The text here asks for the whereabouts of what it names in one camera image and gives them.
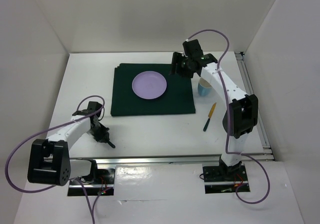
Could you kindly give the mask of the light blue mug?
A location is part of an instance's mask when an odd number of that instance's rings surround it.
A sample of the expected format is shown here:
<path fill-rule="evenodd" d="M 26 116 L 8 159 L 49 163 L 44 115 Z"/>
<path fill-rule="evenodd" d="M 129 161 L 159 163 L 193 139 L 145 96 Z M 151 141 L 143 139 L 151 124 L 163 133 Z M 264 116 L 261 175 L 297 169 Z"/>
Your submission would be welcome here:
<path fill-rule="evenodd" d="M 199 96 L 202 96 L 202 97 L 209 95 L 213 89 L 212 86 L 202 77 L 199 79 L 197 86 L 198 86 L 197 92 Z"/>

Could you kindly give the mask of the lilac plastic plate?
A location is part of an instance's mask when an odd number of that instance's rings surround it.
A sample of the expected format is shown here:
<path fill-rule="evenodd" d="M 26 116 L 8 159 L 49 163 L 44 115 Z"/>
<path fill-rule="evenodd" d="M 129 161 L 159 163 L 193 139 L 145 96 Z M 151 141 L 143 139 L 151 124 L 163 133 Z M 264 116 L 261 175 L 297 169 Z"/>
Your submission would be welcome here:
<path fill-rule="evenodd" d="M 152 100 L 161 97 L 167 89 L 167 81 L 163 75 L 155 71 L 138 74 L 132 81 L 134 94 L 142 99 Z"/>

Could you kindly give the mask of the dark green cloth placemat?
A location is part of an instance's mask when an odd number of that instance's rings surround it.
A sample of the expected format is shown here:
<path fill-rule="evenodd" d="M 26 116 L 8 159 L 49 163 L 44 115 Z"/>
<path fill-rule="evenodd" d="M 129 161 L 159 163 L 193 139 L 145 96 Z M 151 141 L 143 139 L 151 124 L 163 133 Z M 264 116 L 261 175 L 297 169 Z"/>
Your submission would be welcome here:
<path fill-rule="evenodd" d="M 196 112 L 192 82 L 170 75 L 169 64 L 121 63 L 114 69 L 113 117 Z"/>

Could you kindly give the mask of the gold knife green handle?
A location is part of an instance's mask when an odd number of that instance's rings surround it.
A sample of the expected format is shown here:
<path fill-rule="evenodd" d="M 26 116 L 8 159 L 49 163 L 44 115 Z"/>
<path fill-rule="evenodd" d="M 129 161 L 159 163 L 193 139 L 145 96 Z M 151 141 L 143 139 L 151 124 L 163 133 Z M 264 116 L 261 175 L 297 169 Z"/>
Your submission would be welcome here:
<path fill-rule="evenodd" d="M 205 126 L 204 126 L 204 128 L 203 128 L 203 131 L 204 131 L 204 132 L 205 132 L 205 131 L 207 130 L 207 128 L 208 128 L 208 125 L 209 125 L 209 123 L 210 123 L 211 117 L 212 117 L 213 112 L 214 112 L 214 110 L 215 110 L 215 108 L 216 108 L 216 105 L 217 105 L 217 103 L 214 103 L 214 104 L 212 105 L 211 109 L 210 109 L 210 112 L 209 112 L 209 114 L 208 114 L 208 119 L 207 119 L 207 121 L 206 121 L 206 123 L 205 123 Z"/>

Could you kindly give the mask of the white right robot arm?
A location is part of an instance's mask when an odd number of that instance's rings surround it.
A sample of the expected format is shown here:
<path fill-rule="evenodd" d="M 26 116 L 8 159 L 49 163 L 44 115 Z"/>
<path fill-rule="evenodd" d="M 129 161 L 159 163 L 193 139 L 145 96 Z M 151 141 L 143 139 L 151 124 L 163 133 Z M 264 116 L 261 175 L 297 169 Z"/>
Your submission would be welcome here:
<path fill-rule="evenodd" d="M 225 151 L 219 158 L 218 174 L 230 180 L 240 169 L 245 142 L 258 123 L 258 98 L 238 87 L 212 54 L 204 54 L 198 40 L 184 41 L 183 53 L 174 52 L 171 72 L 192 78 L 196 73 L 225 101 L 222 125 L 227 133 Z"/>

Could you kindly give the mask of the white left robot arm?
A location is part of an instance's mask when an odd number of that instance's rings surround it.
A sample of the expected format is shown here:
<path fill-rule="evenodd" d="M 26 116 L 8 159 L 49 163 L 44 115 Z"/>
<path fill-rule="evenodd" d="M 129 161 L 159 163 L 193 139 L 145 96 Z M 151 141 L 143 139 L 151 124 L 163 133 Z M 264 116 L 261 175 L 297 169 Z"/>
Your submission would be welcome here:
<path fill-rule="evenodd" d="M 105 100 L 100 95 L 90 95 L 86 100 L 86 109 L 78 107 L 70 121 L 50 128 L 56 131 L 54 134 L 33 141 L 27 172 L 30 183 L 64 186 L 76 178 L 82 178 L 88 184 L 97 181 L 99 172 L 95 160 L 70 158 L 71 147 L 83 135 L 89 136 L 92 142 L 115 148 L 110 141 L 109 128 L 100 121 Z"/>

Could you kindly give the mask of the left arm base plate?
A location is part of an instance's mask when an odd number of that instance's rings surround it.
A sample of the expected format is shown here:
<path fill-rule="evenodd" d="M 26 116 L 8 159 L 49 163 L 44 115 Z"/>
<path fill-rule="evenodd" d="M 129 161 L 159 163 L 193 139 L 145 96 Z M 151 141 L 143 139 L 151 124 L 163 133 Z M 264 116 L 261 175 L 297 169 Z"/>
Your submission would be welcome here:
<path fill-rule="evenodd" d="M 113 196 L 115 192 L 114 183 L 116 176 L 115 167 L 98 168 L 94 174 L 78 177 L 83 184 L 89 197 L 103 195 Z M 68 186 L 68 197 L 84 197 L 82 186 L 76 180 L 70 181 Z"/>

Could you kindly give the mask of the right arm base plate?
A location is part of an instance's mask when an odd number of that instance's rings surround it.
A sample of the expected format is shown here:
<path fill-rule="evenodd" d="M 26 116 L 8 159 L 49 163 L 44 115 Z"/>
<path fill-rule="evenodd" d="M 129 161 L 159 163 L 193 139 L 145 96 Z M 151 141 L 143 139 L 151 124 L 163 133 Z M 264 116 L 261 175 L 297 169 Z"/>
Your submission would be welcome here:
<path fill-rule="evenodd" d="M 218 166 L 203 166 L 199 178 L 204 181 L 206 194 L 234 193 L 237 188 L 239 193 L 250 192 L 245 165 L 228 175 L 223 174 Z"/>

